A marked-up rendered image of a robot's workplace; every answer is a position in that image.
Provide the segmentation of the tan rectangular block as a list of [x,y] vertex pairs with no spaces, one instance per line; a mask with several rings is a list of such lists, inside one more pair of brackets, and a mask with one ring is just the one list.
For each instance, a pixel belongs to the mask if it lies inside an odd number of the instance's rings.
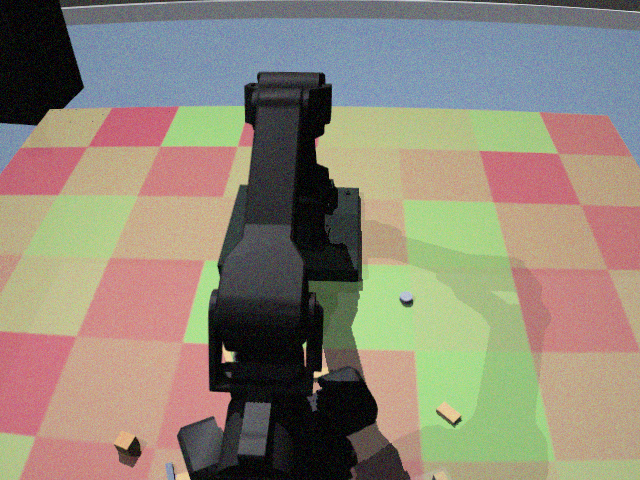
[[318,380],[318,376],[321,376],[323,374],[328,374],[328,373],[330,373],[330,368],[322,368],[322,372],[314,372],[313,380]]
[[455,424],[460,417],[462,416],[461,414],[459,414],[455,409],[453,409],[450,405],[448,405],[446,402],[443,402],[437,409],[436,411],[442,415],[442,417],[449,421],[451,424]]

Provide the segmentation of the tan cube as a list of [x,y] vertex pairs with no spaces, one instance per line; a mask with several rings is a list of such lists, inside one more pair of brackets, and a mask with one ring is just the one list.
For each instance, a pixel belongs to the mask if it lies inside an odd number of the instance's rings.
[[123,430],[120,433],[121,434],[115,440],[114,445],[118,452],[132,457],[132,454],[136,451],[139,442],[136,436],[131,433]]

